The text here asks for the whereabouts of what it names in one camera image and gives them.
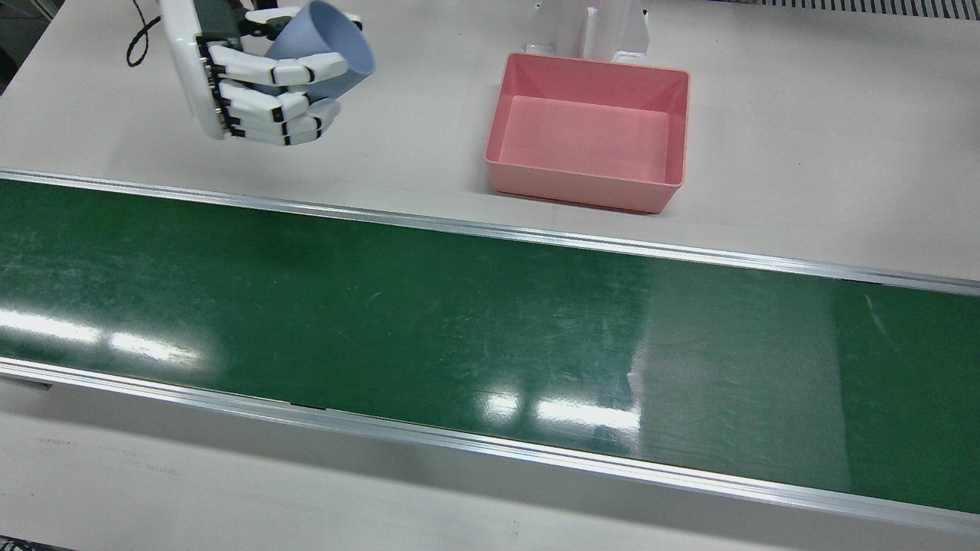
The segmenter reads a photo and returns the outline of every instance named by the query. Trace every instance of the robot finger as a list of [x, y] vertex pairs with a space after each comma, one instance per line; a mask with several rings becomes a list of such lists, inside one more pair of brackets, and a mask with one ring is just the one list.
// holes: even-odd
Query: robot finger
[[256, 84], [309, 84], [347, 73], [347, 60], [336, 52], [299, 59], [273, 60], [220, 44], [208, 46], [208, 51], [220, 75]]

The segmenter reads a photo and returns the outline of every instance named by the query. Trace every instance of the white stand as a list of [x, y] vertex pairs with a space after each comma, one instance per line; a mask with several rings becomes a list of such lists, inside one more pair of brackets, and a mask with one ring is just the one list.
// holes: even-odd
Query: white stand
[[643, 62], [650, 45], [639, 0], [544, 0], [524, 51], [594, 61]]

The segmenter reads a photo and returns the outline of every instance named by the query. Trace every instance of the scratch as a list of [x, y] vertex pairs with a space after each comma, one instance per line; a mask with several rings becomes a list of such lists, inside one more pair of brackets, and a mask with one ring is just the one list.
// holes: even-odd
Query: scratch
[[878, 327], [878, 332], [881, 336], [885, 337], [885, 340], [891, 342], [892, 335], [888, 333], [888, 329], [885, 328], [885, 323], [881, 321], [881, 317], [874, 310], [874, 304], [871, 302], [871, 297], [864, 295], [864, 300], [867, 301], [867, 310], [871, 313], [871, 319], [874, 320], [874, 326]]

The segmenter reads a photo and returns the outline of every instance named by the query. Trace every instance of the metal edge strip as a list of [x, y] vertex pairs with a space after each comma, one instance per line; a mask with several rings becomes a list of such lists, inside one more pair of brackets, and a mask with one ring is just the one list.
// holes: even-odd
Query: metal edge strip
[[713, 264], [718, 266], [749, 268], [769, 272], [798, 274], [802, 276], [829, 277], [833, 279], [881, 283], [897, 287], [980, 296], [980, 281], [955, 277], [944, 277], [939, 275], [911, 274], [751, 253], [739, 253], [682, 245], [669, 245], [665, 243], [601, 237], [580, 233], [534, 229], [529, 227], [457, 221], [422, 215], [399, 214], [368, 209], [336, 207], [302, 201], [272, 199], [268, 197], [239, 195], [218, 191], [204, 191], [182, 187], [143, 184], [83, 176], [56, 175], [36, 171], [8, 169], [3, 167], [0, 167], [0, 178], [18, 179], [27, 182], [48, 183], [53, 185], [79, 187], [101, 191], [113, 191], [130, 195], [177, 199], [196, 203], [242, 207], [263, 211], [396, 225], [418, 229], [432, 229], [449, 233], [460, 233], [481, 237], [495, 237], [513, 241], [543, 243], [579, 249]]
[[182, 404], [249, 419], [272, 421], [396, 443], [428, 445], [616, 476], [658, 486], [790, 506], [872, 521], [976, 534], [980, 515], [791, 484], [720, 475], [694, 469], [413, 425], [335, 410], [226, 394], [37, 362], [0, 358], [0, 374], [63, 383]]

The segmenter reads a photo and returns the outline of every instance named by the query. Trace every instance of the black cable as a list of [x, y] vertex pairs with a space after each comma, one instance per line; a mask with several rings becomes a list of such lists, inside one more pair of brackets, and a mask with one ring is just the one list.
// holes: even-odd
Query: black cable
[[[129, 42], [129, 47], [125, 49], [125, 62], [130, 67], [136, 67], [137, 65], [143, 63], [143, 60], [146, 59], [146, 54], [150, 51], [150, 35], [148, 33], [150, 32], [150, 29], [153, 28], [153, 25], [160, 22], [160, 16], [150, 20], [150, 23], [146, 23], [146, 18], [143, 17], [143, 10], [139, 9], [139, 4], [136, 3], [136, 0], [132, 0], [132, 5], [136, 6], [136, 13], [139, 14], [139, 20], [143, 23], [143, 28], [141, 28], [139, 32], [132, 37], [132, 41]], [[145, 39], [143, 54], [139, 56], [139, 59], [136, 61], [132, 61], [132, 50], [136, 47], [136, 43], [139, 42], [140, 38]]]

